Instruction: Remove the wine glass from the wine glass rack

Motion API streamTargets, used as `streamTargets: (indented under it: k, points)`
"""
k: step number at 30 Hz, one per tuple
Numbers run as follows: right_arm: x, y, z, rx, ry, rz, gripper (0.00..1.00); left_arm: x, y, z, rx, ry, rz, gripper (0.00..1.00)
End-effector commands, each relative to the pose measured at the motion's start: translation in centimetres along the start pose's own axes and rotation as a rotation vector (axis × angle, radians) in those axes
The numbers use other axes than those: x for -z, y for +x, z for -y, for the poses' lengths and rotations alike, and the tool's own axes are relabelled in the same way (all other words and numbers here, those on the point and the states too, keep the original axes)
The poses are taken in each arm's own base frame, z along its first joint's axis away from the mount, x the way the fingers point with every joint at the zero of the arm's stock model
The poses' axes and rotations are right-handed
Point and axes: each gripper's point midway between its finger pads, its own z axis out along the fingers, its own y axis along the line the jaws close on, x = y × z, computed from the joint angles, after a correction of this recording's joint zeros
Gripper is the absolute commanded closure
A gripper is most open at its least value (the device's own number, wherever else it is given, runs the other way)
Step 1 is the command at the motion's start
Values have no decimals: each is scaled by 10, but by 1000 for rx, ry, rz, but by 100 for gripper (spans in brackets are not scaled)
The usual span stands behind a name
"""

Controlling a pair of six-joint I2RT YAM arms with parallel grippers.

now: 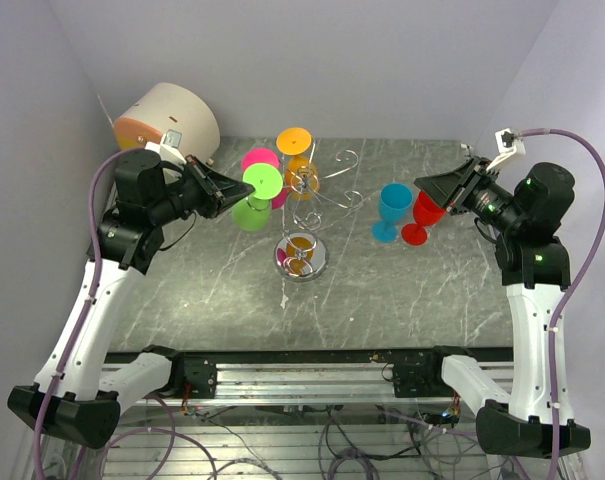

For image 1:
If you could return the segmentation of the green plastic wine glass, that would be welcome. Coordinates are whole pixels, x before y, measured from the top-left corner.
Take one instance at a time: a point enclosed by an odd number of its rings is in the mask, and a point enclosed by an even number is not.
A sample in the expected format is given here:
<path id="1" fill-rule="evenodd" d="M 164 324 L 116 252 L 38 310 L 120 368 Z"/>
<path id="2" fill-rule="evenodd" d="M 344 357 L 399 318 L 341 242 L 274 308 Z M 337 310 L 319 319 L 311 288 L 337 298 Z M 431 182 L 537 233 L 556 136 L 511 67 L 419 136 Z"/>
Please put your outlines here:
<path id="1" fill-rule="evenodd" d="M 280 171 L 267 163 L 256 163 L 243 173 L 242 180 L 254 188 L 232 209 L 234 223 L 244 231 L 255 232 L 266 226 L 271 215 L 271 201 L 283 188 Z"/>

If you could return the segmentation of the red plastic wine glass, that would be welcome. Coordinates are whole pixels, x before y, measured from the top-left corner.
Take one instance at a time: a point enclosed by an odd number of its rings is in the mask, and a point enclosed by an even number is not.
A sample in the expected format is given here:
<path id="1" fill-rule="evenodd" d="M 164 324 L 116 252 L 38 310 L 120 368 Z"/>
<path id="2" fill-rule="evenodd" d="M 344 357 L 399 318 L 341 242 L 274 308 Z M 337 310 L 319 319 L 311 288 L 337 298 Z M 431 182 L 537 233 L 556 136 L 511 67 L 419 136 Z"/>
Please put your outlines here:
<path id="1" fill-rule="evenodd" d="M 420 246 L 428 239 L 427 228 L 438 223 L 447 211 L 421 191 L 413 206 L 413 222 L 401 229 L 402 239 L 409 245 Z"/>

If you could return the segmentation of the pink plastic wine glass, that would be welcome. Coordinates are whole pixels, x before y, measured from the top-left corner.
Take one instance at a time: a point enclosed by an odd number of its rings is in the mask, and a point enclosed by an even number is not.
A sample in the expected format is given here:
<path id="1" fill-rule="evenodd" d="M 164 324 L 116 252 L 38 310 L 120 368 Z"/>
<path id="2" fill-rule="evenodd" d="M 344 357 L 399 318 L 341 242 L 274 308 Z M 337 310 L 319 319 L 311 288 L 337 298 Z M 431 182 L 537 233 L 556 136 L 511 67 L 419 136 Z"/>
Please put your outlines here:
<path id="1" fill-rule="evenodd" d="M 269 200 L 274 210 L 284 205 L 287 190 L 275 152 L 265 147 L 254 148 L 244 156 L 241 167 L 242 181 L 255 188 L 257 200 Z"/>

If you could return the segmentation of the blue plastic wine glass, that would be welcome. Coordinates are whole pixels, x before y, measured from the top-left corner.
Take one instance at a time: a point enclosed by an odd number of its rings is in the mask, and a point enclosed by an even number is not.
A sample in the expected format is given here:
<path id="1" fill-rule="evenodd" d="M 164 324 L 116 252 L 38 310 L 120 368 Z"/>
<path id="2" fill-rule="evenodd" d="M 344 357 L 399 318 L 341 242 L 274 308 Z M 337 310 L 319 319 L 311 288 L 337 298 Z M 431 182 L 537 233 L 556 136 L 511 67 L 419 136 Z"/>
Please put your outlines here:
<path id="1" fill-rule="evenodd" d="M 380 219 L 372 225 L 371 232 L 375 240 L 391 243 L 398 235 L 397 223 L 407 214 L 413 202 L 411 190 L 401 183 L 390 183 L 380 192 L 378 214 Z"/>

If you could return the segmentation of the orange plastic wine glass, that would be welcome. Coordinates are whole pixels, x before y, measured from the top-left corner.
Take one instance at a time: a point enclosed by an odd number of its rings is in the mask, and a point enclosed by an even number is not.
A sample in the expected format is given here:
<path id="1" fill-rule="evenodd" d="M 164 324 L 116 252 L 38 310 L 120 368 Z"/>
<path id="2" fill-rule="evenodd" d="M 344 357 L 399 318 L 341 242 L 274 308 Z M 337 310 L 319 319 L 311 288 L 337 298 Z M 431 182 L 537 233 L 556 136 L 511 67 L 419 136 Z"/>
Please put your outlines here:
<path id="1" fill-rule="evenodd" d="M 294 200 L 311 200 L 320 188 L 319 172 L 313 161 L 315 140 L 302 127 L 283 130 L 276 138 L 276 147 L 282 155 L 285 186 Z"/>

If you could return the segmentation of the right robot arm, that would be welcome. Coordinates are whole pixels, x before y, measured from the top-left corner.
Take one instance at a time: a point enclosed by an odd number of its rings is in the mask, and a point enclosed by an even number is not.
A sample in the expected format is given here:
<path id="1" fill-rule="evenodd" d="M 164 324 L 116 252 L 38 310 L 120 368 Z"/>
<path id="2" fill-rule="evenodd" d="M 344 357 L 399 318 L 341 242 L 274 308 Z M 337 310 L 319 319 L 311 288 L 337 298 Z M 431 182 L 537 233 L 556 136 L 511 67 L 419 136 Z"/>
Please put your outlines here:
<path id="1" fill-rule="evenodd" d="M 462 397 L 487 454 L 548 459 L 554 448 L 562 456 L 584 451 L 591 432 L 576 422 L 568 399 L 562 323 L 553 315 L 571 285 L 569 254 L 555 233 L 574 201 L 574 177 L 559 165 L 537 163 L 508 192 L 488 164 L 473 157 L 415 185 L 438 207 L 470 212 L 498 233 L 495 257 L 513 325 L 512 388 L 499 387 L 461 350 L 426 367 L 424 387 Z"/>

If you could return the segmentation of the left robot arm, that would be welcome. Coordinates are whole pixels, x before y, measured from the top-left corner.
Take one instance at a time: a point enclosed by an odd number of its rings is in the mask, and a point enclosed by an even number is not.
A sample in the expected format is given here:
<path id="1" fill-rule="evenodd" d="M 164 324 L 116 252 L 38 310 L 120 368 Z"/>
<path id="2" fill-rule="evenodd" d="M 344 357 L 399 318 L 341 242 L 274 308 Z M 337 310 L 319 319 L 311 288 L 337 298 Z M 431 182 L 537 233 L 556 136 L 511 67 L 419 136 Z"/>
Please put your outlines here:
<path id="1" fill-rule="evenodd" d="M 76 302 L 33 383 L 8 398 L 35 435 L 89 449 L 105 446 L 137 401 L 184 390 L 184 356 L 168 347 L 150 345 L 117 372 L 102 373 L 120 311 L 161 250 L 164 226 L 214 219 L 255 190 L 194 157 L 168 161 L 144 148 L 121 151 L 103 166 L 115 169 L 116 204 L 102 218 L 89 215 L 91 245 Z"/>

